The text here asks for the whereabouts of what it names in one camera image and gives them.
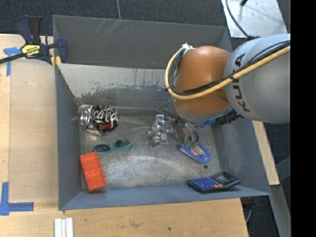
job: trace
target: black floor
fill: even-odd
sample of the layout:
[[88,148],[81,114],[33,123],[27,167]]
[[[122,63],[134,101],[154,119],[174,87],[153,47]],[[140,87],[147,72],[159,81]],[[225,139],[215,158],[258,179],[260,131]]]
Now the black floor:
[[[277,2],[291,33],[291,0]],[[0,0],[0,33],[17,33],[15,22],[23,15],[43,16],[40,33],[49,36],[52,15],[227,26],[221,0]],[[235,49],[245,40],[231,42]],[[265,124],[265,128],[278,164],[290,156],[290,124]],[[282,186],[291,209],[290,178]],[[254,198],[248,227],[250,237],[278,236],[268,197]]]

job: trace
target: yellow cable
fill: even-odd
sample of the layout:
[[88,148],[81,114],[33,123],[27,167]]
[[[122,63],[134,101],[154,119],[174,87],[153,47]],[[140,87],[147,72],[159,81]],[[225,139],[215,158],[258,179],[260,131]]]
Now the yellow cable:
[[226,80],[220,82],[219,84],[211,87],[211,88],[208,88],[204,91],[201,91],[199,93],[195,93],[195,94],[191,94],[191,95],[178,95],[176,94],[175,92],[172,91],[172,89],[170,88],[170,85],[169,85],[169,82],[168,82],[168,74],[169,74],[169,71],[170,71],[170,67],[171,67],[171,64],[173,63],[174,59],[176,58],[176,56],[178,55],[178,53],[181,51],[182,49],[179,49],[178,52],[176,52],[174,54],[174,56],[170,59],[168,65],[167,65],[167,68],[166,68],[166,73],[165,73],[165,84],[166,84],[166,88],[168,89],[168,92],[170,93],[171,96],[173,96],[174,98],[176,99],[182,99],[182,100],[187,100],[187,99],[194,99],[194,98],[198,98],[198,97],[202,97],[202,96],[205,96],[207,94],[210,94],[212,92],[214,92],[215,90],[218,90],[219,88],[221,87],[224,87],[225,85],[227,85],[228,83],[232,82],[234,79],[237,79],[241,76],[243,76],[244,74],[247,74],[249,73],[250,71],[278,58],[279,56],[289,52],[291,50],[291,46],[288,46],[278,52],[275,52],[271,55],[269,55],[268,57],[250,65],[249,67],[247,67],[246,69],[244,70],[241,70],[239,72],[237,72],[236,74],[233,75],[233,79],[231,78],[227,78]]

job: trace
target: calculator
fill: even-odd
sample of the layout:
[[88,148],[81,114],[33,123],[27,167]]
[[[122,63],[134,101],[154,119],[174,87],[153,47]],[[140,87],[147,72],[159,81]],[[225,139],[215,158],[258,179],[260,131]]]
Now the calculator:
[[211,177],[189,179],[188,185],[200,193],[210,193],[228,190],[230,187],[241,183],[241,180],[226,172],[220,172]]

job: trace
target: bin floor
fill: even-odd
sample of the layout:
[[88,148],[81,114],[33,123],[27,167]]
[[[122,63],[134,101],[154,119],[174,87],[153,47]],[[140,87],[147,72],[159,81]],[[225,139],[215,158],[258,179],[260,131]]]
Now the bin floor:
[[[107,135],[97,135],[79,128],[80,153],[93,151],[98,144],[113,146],[128,138],[132,147],[112,150],[99,155],[108,189],[167,186],[184,184],[187,179],[208,176],[221,171],[213,128],[197,130],[200,141],[210,151],[211,160],[201,164],[176,148],[174,134],[168,134],[168,144],[151,147],[147,132],[151,129],[157,110],[117,108],[118,128]],[[82,179],[82,188],[86,185]]]

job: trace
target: gray cord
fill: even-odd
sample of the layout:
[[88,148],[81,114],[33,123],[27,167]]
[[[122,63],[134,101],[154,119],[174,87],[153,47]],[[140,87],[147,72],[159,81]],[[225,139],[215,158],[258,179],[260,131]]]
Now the gray cord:
[[252,213],[252,209],[250,209],[249,212],[248,212],[248,216],[246,218],[246,223],[248,223],[248,221],[250,219],[250,216],[251,216],[251,213]]
[[120,11],[119,11],[119,0],[117,0],[117,7],[118,7],[118,18],[121,20],[121,18],[120,18]]

